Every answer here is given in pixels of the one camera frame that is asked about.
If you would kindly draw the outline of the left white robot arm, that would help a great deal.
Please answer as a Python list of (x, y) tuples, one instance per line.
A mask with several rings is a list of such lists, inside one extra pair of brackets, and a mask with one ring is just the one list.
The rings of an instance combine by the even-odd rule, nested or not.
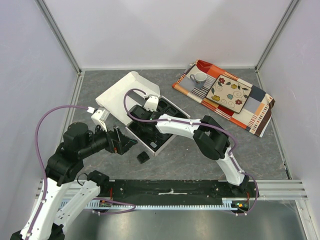
[(110, 191), (109, 177), (97, 170), (87, 175), (80, 190), (61, 207), (62, 200), (84, 167), (83, 160), (101, 150), (123, 155), (137, 141), (115, 126), (104, 131), (100, 125), (89, 130), (83, 122), (71, 124), (63, 142), (48, 159), (41, 193), (27, 224), (11, 235), (12, 240), (63, 240), (76, 217), (95, 197)]

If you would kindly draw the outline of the black comb guard attachment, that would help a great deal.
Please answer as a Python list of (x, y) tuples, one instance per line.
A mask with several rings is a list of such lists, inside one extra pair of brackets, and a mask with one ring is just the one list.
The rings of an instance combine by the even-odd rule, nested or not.
[(140, 164), (144, 164), (150, 159), (150, 157), (145, 151), (143, 151), (136, 157), (136, 159)]

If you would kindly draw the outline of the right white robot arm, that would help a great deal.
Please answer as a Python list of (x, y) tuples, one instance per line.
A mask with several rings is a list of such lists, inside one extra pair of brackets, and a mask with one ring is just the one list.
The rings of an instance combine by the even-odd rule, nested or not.
[(240, 197), (247, 191), (249, 177), (234, 157), (234, 148), (229, 141), (232, 136), (212, 117), (206, 115), (202, 119), (186, 119), (158, 111), (151, 112), (139, 105), (126, 112), (128, 117), (147, 129), (149, 137), (172, 134), (194, 140), (200, 152), (216, 161), (222, 169), (233, 196)]

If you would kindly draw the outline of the white clipper kit box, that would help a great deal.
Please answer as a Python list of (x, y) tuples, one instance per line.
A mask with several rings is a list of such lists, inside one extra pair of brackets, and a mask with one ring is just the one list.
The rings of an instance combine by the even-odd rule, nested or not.
[(147, 132), (133, 132), (129, 129), (129, 125), (133, 120), (127, 116), (125, 111), (125, 107), (127, 107), (128, 110), (135, 105), (143, 107), (149, 95), (158, 96), (158, 112), (177, 118), (190, 118), (190, 115), (184, 110), (161, 95), (160, 88), (157, 84), (147, 80), (136, 71), (131, 71), (122, 77), (99, 95), (95, 101), (100, 107), (107, 109), (111, 115), (123, 123), (125, 129), (153, 156), (156, 156), (176, 136), (174, 134), (161, 134), (159, 132), (154, 133), (154, 135), (147, 134)]

